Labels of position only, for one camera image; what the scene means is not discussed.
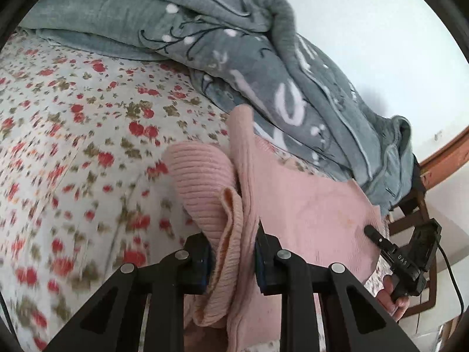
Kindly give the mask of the person's right hand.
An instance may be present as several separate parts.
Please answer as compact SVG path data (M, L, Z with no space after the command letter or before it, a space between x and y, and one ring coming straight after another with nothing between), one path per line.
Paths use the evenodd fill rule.
M390 275L385 275L382 280L383 289L375 296L375 299L382 305L388 314L397 322L409 308L409 297L402 296L396 300L391 299L394 290L393 281Z

